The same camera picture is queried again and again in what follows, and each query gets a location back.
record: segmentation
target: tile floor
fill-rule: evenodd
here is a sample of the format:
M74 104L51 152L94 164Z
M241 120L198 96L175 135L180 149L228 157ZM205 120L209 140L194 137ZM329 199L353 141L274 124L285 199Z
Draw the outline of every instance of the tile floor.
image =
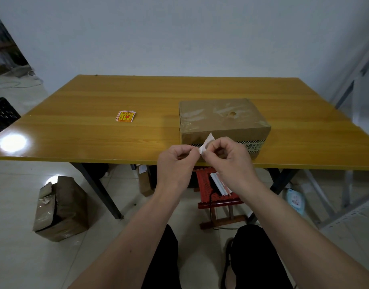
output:
M259 177L270 186L269 174L258 169ZM91 227L85 233L52 243L33 233L38 190L53 175L67 175L89 195ZM336 172L320 177L333 205L339 205L340 179ZM304 183L303 176L296 183ZM129 165L117 165L102 182L119 207L124 219L115 220L103 206L82 175L69 163L0 161L0 288L67 288L127 225L130 218L148 201L138 191L138 180ZM355 181L354 194L369 191L369 175ZM308 193L307 198L320 215L321 205ZM199 229L209 219L208 210L197 209L200 200L192 189L185 191L169 220L179 242L179 267L182 287L218 288L223 266L223 247L234 230ZM250 213L245 205L235 207L238 214ZM218 208L219 217L227 209ZM227 227L239 227L235 223ZM369 270L369 210L343 223L325 235Z

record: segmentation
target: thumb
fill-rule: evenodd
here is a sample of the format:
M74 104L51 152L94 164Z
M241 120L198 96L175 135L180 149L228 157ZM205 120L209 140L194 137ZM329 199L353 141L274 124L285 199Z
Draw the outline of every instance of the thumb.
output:
M199 149L198 148L193 148L193 149L191 149L188 156L183 160L194 167L194 165L197 163L200 156L201 155L199 153Z
M219 167L223 164L224 159L219 158L214 152L205 150L202 152L203 159L214 167L217 171L220 169Z

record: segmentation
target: shoe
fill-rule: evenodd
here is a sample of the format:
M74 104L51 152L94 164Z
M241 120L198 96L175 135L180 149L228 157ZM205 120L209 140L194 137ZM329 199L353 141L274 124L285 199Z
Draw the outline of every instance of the shoe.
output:
M231 246L233 244L233 240L234 238L231 238L226 245L226 258L225 258L225 268L223 269L223 275L222 275L222 279L221 279L221 289L226 289L226 272L227 269L229 268L229 266L231 265L231 260L230 260L230 254L231 254Z

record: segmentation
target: cardboard box top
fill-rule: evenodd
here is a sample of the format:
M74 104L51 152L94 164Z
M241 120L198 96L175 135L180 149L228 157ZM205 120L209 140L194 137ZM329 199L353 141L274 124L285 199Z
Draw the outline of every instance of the cardboard box top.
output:
M216 99L179 102L182 133L270 128L248 99Z

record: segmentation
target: person's right hand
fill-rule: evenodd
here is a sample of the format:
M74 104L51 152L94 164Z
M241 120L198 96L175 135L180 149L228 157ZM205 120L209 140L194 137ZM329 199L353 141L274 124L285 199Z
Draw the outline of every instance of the person's right hand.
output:
M226 159L216 155L221 149L224 149ZM237 194L242 194L252 183L259 181L245 145L234 142L228 137L211 141L202 153L202 157L222 176L223 182L229 189Z

